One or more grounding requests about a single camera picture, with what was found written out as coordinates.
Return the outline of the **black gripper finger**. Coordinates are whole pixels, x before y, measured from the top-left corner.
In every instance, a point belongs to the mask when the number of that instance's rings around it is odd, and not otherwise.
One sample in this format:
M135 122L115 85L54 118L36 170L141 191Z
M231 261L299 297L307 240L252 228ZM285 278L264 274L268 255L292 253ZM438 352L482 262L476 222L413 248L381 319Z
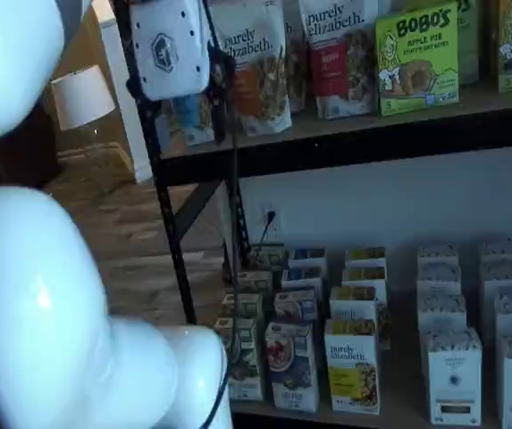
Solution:
M222 143L231 123L231 101L235 60L212 42L208 44L210 75L208 82L208 102L214 132L214 141Z

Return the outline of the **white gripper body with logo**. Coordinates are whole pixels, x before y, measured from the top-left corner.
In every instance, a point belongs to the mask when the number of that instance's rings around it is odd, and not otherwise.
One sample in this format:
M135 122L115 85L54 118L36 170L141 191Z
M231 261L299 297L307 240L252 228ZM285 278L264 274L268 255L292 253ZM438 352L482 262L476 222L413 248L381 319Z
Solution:
M173 99L206 89L210 29L201 1L131 3L130 27L138 75L147 98Z

